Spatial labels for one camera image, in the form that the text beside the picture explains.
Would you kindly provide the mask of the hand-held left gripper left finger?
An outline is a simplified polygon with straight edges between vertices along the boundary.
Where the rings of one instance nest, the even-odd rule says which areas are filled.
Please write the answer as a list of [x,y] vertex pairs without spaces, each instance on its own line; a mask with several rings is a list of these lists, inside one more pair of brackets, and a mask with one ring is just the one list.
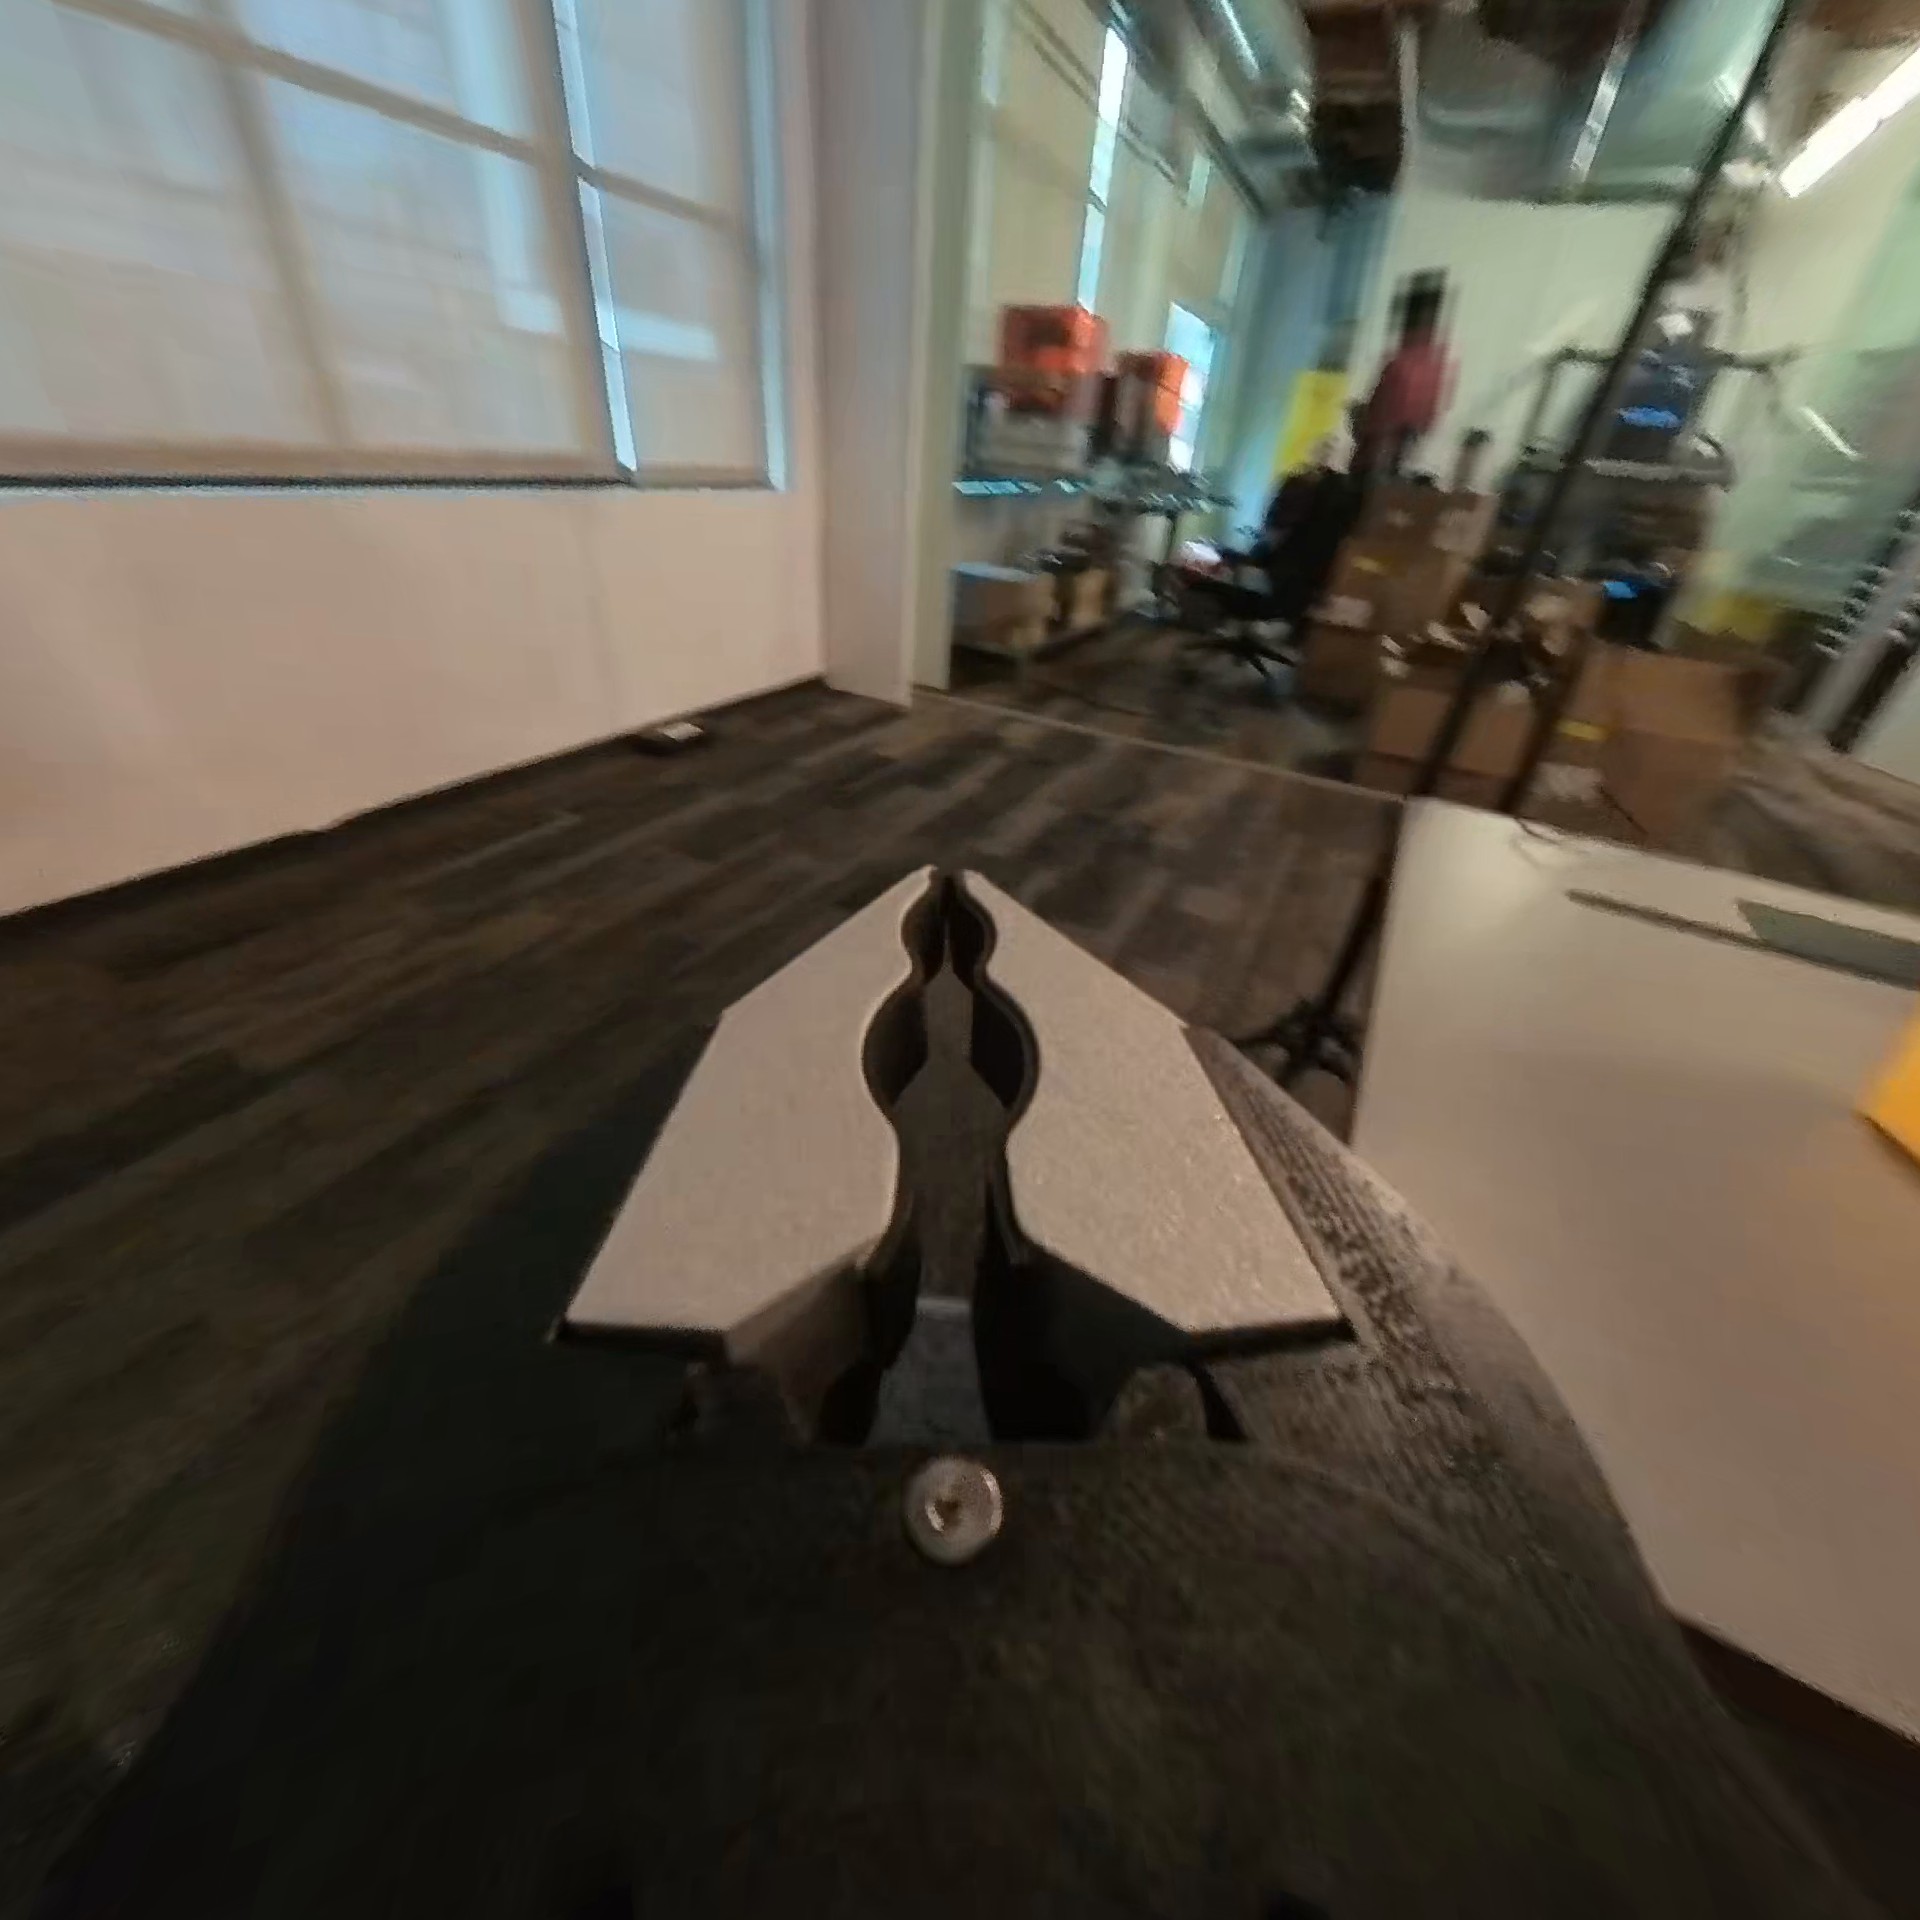
[[934,870],[908,871],[720,1015],[565,1341],[757,1371],[791,1403],[881,1363],[918,1283],[895,1107],[943,905]]

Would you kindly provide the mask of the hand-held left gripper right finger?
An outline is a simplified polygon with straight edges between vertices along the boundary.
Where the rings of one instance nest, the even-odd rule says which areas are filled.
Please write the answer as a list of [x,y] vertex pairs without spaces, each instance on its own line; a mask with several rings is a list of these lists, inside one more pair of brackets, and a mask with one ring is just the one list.
[[1003,1133],[972,1299],[987,1403],[1293,1354],[1347,1314],[1183,1021],[980,873],[951,879],[969,1066]]

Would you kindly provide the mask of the yellow plastic bin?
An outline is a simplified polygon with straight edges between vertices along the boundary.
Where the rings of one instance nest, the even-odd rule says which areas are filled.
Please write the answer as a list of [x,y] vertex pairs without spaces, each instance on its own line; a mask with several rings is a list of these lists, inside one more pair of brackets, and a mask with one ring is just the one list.
[[1917,1051],[1917,1015],[1912,1015],[1856,1105],[1863,1122],[1915,1169],[1920,1158]]

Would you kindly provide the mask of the pile of cardboard boxes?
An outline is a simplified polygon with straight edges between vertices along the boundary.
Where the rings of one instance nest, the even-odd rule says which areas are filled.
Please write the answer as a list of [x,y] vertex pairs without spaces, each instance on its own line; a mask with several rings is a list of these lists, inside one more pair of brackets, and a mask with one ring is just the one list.
[[[1312,603],[1301,696],[1359,721],[1358,785],[1411,795],[1516,590],[1520,528],[1496,496],[1376,488]],[[1678,848],[1727,785],[1777,667],[1737,637],[1665,630],[1663,561],[1567,569],[1517,592],[1513,657],[1475,696],[1432,795],[1489,809],[1529,761],[1520,816],[1631,848]]]

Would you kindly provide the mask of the black office chair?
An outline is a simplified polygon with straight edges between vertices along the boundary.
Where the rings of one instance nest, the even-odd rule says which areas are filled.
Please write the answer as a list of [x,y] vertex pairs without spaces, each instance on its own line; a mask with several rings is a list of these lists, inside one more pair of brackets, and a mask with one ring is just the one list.
[[1277,701],[1359,503],[1350,472],[1296,472],[1270,496],[1248,546],[1221,546],[1204,567],[1175,567],[1176,680],[1198,682],[1204,661],[1222,658],[1251,667],[1261,693]]

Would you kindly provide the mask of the long metal storage shelf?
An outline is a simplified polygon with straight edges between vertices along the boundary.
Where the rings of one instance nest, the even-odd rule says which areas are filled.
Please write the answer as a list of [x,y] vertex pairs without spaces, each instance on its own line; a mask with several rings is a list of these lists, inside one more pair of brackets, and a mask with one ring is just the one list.
[[[1225,507],[1198,464],[1215,338],[1175,307],[1164,347],[1115,347],[1111,333],[1093,418],[1013,416],[995,392],[998,314],[961,395],[949,641],[961,661],[1022,675],[1084,641],[1171,616],[1183,537]],[[1166,464],[1129,464],[1113,449],[1115,357],[1158,351],[1190,368],[1182,438]]]

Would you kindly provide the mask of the red storage crate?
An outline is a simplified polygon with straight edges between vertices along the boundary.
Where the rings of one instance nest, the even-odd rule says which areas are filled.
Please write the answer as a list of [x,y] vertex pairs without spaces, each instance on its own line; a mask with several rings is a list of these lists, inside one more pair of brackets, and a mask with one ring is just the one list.
[[1182,438],[1189,363],[1176,352],[1120,352],[1113,367],[1113,449],[1129,464],[1166,464]]
[[998,311],[995,392],[1013,416],[1087,421],[1111,357],[1104,319],[1080,304]]

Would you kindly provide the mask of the black pole stand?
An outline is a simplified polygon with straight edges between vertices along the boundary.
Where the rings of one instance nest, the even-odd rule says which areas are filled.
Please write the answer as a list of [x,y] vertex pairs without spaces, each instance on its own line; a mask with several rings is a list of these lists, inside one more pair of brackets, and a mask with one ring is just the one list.
[[[1535,770],[1541,754],[1545,753],[1545,744],[1567,706],[1574,671],[1567,665],[1539,665],[1539,649],[1521,637],[1521,603],[1529,589],[1542,575],[1542,562],[1553,537],[1571,522],[1576,491],[1582,491],[1583,482],[1592,475],[1600,446],[1608,438],[1627,376],[1637,363],[1647,327],[1662,307],[1663,290],[1696,251],[1696,234],[1707,205],[1711,202],[1734,144],[1740,142],[1743,119],[1755,106],[1760,106],[1772,67],[1776,67],[1792,32],[1797,11],[1798,6],[1795,2],[1773,6],[1767,19],[1767,32],[1753,64],[1747,71],[1740,95],[1727,106],[1717,130],[1696,158],[1692,186],[1678,205],[1656,254],[1647,263],[1647,272],[1637,293],[1637,302],[1627,314],[1614,357],[1605,363],[1603,379],[1588,399],[1585,413],[1582,415],[1574,438],[1553,473],[1545,505],[1532,525],[1527,546],[1521,549],[1516,571],[1505,584],[1504,599],[1496,601],[1489,626],[1476,641],[1439,721],[1432,726],[1427,754],[1417,761],[1407,782],[1407,792],[1403,795],[1406,803],[1432,801],[1437,795],[1437,790],[1449,774],[1456,746],[1464,736],[1480,698],[1509,687],[1520,688],[1527,703],[1527,738],[1521,744],[1520,768],[1505,781],[1500,799],[1495,801],[1495,815],[1513,816],[1529,792],[1532,774]],[[1347,1000],[1359,965],[1373,959],[1380,944],[1396,845],[1398,832],[1387,830],[1376,855],[1376,865],[1359,889],[1350,923],[1347,926],[1324,983],[1315,990],[1315,994],[1296,1002],[1283,1021],[1235,1043],[1238,1054],[1252,1066],[1267,1071],[1283,1091],[1293,1091],[1304,1077],[1316,1073],[1335,1080],[1343,1088],[1358,1086],[1363,1034],[1348,1018]]]

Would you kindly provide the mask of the metal shelving rack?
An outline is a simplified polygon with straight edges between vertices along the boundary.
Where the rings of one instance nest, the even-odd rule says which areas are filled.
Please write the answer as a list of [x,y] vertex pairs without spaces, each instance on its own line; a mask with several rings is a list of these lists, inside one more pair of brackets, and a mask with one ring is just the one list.
[[1717,347],[1713,326],[1703,307],[1669,310],[1649,326],[1566,496],[1557,495],[1561,472],[1614,355],[1573,345],[1550,352],[1532,379],[1500,495],[1496,567],[1535,553],[1542,578],[1592,586],[1598,638],[1640,653],[1662,653],[1669,613],[1737,480],[1725,433],[1707,423],[1717,389],[1758,384],[1767,401],[1781,401],[1785,374],[1803,357],[1801,347]]

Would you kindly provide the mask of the large grid window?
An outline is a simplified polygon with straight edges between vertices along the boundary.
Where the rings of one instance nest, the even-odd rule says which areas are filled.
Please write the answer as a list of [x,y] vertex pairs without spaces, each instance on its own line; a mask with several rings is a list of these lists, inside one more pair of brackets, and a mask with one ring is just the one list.
[[5,2],[8,490],[784,485],[767,6]]

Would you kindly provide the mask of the yellow wall sign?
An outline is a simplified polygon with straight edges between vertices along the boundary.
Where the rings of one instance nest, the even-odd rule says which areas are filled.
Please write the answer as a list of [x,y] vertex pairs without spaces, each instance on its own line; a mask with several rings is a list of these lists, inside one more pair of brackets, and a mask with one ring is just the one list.
[[1277,446],[1277,479],[1343,473],[1353,459],[1350,377],[1343,371],[1301,374],[1287,401]]

